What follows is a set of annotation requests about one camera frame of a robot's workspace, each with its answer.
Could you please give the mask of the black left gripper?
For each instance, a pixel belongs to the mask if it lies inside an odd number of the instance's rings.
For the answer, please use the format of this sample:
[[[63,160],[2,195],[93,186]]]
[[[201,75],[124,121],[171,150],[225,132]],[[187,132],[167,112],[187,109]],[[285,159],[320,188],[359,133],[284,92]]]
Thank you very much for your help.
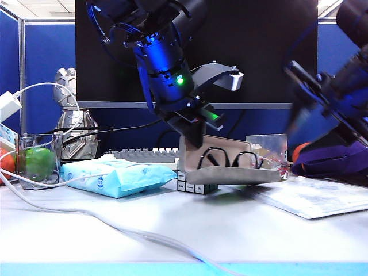
[[[218,113],[211,103],[199,96],[175,102],[157,102],[156,113],[196,148],[203,145],[206,126],[219,131],[225,122],[225,115]]]

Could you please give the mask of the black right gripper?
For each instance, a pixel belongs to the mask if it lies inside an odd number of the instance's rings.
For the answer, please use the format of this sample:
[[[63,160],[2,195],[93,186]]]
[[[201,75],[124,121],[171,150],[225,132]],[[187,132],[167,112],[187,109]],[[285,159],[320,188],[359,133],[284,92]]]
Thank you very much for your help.
[[[295,60],[285,67],[294,79],[322,107],[322,115],[332,116],[338,125],[313,141],[311,147],[350,146],[358,141],[367,146],[367,46],[363,46],[336,75],[321,73],[319,79],[308,74]],[[286,134],[296,141],[309,118],[309,109],[295,102]]]

